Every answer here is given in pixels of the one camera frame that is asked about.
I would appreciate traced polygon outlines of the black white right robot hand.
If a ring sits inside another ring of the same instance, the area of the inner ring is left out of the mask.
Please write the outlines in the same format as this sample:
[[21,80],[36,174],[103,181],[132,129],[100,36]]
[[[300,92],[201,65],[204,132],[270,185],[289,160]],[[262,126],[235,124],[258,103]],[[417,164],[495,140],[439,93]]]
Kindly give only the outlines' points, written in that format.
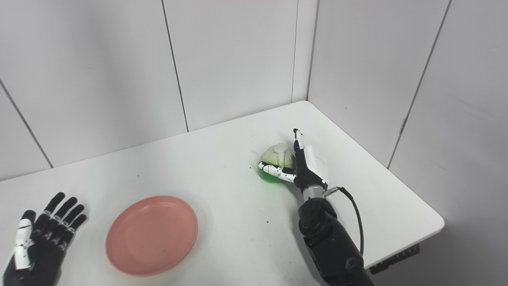
[[304,134],[297,128],[293,129],[293,150],[284,143],[269,147],[259,159],[261,171],[282,181],[294,183],[301,190],[320,186],[328,188],[328,165],[312,146],[306,144]]

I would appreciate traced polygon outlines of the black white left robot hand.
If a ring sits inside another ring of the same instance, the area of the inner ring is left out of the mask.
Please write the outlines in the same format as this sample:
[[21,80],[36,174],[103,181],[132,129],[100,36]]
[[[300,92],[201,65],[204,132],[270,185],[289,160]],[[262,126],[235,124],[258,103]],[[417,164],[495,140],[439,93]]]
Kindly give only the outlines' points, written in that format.
[[4,286],[55,286],[75,234],[87,220],[76,197],[57,193],[37,214],[26,210],[16,230],[14,248],[2,276]]

